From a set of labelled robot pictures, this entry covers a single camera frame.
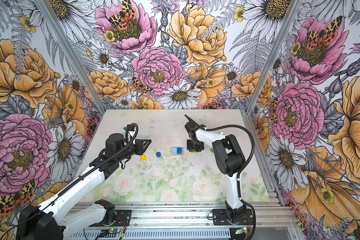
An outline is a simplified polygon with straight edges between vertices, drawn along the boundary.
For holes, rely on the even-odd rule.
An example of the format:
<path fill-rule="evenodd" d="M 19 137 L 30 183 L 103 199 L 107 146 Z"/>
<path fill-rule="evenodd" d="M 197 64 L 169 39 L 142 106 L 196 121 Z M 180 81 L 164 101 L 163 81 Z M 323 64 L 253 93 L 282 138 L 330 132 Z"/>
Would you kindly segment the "natural wood plank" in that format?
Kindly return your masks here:
<path fill-rule="evenodd" d="M 172 156 L 182 156 L 184 153 L 183 148 L 180 147 L 173 147 L 171 149 L 171 155 Z"/>

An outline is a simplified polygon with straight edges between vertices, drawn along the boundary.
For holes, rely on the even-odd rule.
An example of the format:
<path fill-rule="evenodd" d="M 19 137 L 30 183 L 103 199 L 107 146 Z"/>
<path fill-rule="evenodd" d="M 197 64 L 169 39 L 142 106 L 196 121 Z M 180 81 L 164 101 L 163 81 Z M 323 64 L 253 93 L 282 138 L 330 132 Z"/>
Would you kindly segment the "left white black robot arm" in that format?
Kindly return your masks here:
<path fill-rule="evenodd" d="M 129 124 L 125 134 L 111 134 L 96 159 L 57 194 L 38 206 L 28 206 L 20 213 L 17 240 L 66 240 L 93 225 L 112 225 L 116 220 L 114 204 L 98 200 L 87 209 L 69 215 L 69 211 L 92 189 L 124 169 L 132 156 L 142 156 L 151 140 L 137 139 L 139 127 Z"/>

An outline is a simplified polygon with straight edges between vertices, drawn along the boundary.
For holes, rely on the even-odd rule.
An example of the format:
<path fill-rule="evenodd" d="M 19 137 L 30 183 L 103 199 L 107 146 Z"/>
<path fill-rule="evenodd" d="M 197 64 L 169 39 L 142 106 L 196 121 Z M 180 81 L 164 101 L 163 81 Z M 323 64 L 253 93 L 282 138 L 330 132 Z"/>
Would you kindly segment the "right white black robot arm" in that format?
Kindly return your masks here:
<path fill-rule="evenodd" d="M 206 129 L 189 116 L 185 129 L 189 135 L 187 150 L 201 152 L 205 145 L 214 150 L 215 162 L 226 180 L 226 214 L 231 223 L 238 222 L 247 213 L 247 207 L 241 196 L 239 171 L 245 165 L 245 156 L 234 135 L 225 135 Z"/>

